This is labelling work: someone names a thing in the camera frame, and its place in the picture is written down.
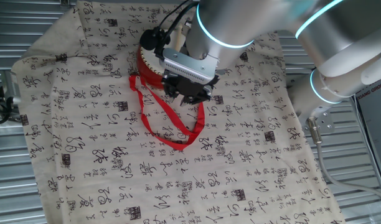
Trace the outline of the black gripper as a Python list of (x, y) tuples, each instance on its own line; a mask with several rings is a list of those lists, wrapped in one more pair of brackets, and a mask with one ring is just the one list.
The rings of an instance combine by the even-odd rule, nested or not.
[(169, 97), (185, 96), (181, 101), (181, 105), (195, 105), (204, 101), (210, 101), (214, 85), (218, 82), (219, 76), (215, 75), (213, 80), (208, 84), (192, 82), (190, 79), (181, 75), (168, 73), (163, 75), (161, 83), (164, 87), (165, 94)]

